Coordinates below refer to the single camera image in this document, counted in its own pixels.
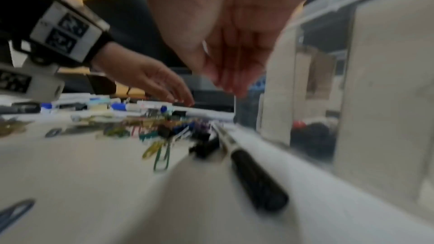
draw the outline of clear plastic box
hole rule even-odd
[[[316,0],[267,67],[261,135],[434,222],[434,0]]]

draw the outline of table surface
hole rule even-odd
[[[173,147],[167,172],[154,173],[138,139],[48,139],[51,128],[71,124],[70,113],[26,118],[39,121],[0,140],[0,209],[28,198],[36,203],[0,234],[0,244],[434,243],[428,223],[252,131],[229,126],[288,191],[290,203],[279,215],[253,209],[229,157],[195,160],[189,141]]]

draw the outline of skin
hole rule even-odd
[[[147,1],[163,39],[184,63],[242,97],[264,73],[280,32],[302,0]]]
[[[128,50],[115,42],[107,43],[93,58],[92,66],[110,79],[137,87],[167,102],[194,104],[187,85],[171,69],[151,57]]]

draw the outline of red object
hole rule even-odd
[[[306,127],[306,123],[304,123],[303,121],[294,121],[294,123],[292,124],[293,129],[301,129],[304,127]]]

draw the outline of black marker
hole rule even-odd
[[[286,192],[242,149],[221,126],[214,124],[220,144],[231,154],[234,170],[253,206],[269,212],[282,210],[288,203]]]

